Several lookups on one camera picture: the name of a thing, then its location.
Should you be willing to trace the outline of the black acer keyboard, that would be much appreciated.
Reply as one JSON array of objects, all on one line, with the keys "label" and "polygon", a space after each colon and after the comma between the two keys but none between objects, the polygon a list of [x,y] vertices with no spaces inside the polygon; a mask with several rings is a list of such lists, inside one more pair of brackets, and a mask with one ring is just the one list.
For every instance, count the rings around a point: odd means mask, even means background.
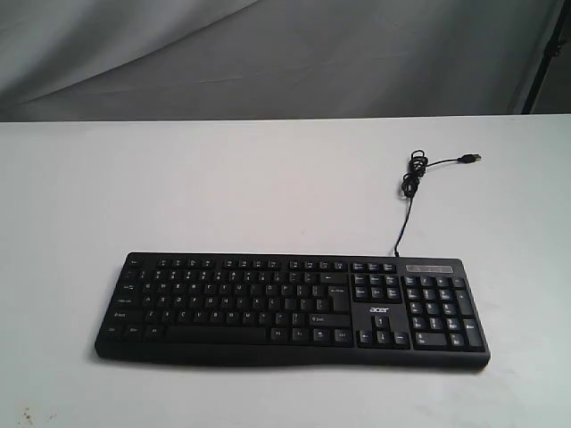
[{"label": "black acer keyboard", "polygon": [[481,369],[459,259],[132,252],[95,340],[101,358],[185,366]]}]

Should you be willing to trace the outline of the grey backdrop cloth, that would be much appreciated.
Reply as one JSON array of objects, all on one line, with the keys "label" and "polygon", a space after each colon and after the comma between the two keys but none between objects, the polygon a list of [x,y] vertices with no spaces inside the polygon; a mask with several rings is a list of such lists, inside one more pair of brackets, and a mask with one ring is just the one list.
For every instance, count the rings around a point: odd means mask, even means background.
[{"label": "grey backdrop cloth", "polygon": [[4,1],[4,121],[519,112],[560,1]]}]

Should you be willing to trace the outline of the black stand pole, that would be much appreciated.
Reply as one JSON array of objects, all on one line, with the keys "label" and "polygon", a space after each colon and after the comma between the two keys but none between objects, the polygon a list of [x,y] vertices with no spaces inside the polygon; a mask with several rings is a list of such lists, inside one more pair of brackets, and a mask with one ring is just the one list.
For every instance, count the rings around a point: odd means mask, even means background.
[{"label": "black stand pole", "polygon": [[542,58],[534,74],[534,80],[529,88],[527,97],[521,109],[523,115],[531,114],[534,110],[543,82],[548,73],[551,61],[558,57],[567,40],[561,36],[567,16],[570,13],[570,1],[565,0],[559,8],[558,18],[554,24],[550,37],[542,51]]}]

